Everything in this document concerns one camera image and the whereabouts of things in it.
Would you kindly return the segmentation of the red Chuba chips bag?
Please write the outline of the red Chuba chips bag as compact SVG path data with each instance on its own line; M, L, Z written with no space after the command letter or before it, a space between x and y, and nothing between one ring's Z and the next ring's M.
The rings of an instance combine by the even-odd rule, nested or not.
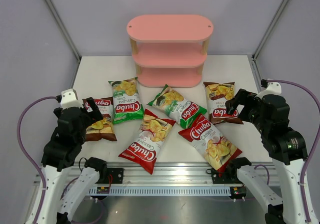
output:
M232 144L204 115L200 114L190 128L179 131L211 167L223 173L228 163L242 151Z
M139 164L153 174L158 155L175 123L175 120L159 118L146 109L137 135L119 157Z

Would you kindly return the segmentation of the green Chuba chips bag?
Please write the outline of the green Chuba chips bag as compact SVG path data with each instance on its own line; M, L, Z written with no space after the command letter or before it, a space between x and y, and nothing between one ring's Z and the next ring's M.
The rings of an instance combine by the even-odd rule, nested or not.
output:
M113 123L142 119L144 109L137 89L137 77L109 81L109 84L113 93Z
M200 114L207 113L205 108L184 98L167 84L147 105L164 112L183 129L189 128Z

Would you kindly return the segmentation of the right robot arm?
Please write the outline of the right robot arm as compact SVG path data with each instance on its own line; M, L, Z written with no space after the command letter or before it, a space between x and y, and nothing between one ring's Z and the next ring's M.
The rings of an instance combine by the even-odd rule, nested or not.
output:
M256 95L240 89L227 101L228 114L243 105L240 118L252 123L260 133L276 169L281 196L256 174L251 162L237 158L227 165L230 181L243 183L258 201L268 224L318 224L313 211L306 174L303 171L309 155L303 136L289 127L290 107L276 94Z

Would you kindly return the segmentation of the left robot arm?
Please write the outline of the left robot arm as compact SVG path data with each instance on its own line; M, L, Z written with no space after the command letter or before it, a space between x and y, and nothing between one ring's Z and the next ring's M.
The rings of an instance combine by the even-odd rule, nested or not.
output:
M91 186L108 178L106 161L90 157L74 186L64 193L66 179L85 143L87 128L101 121L103 116L91 97L86 99L91 111L75 97L62 94L55 99L61 105L53 111L57 126L43 149L42 167L35 166L41 181L28 224L71 223Z

